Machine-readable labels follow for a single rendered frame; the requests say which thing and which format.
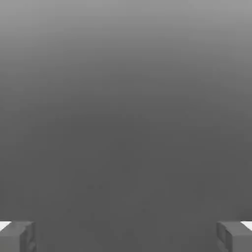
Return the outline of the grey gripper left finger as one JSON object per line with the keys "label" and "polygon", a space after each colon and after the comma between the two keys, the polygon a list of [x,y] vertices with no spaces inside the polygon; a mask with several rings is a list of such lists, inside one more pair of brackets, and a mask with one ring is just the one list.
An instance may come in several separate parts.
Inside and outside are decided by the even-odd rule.
{"label": "grey gripper left finger", "polygon": [[0,221],[0,252],[36,252],[33,221]]}

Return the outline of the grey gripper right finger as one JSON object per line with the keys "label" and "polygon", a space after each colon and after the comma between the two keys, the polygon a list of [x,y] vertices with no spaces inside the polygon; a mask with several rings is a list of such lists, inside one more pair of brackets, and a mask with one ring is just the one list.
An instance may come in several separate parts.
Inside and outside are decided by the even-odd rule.
{"label": "grey gripper right finger", "polygon": [[216,223],[219,252],[252,252],[252,221]]}

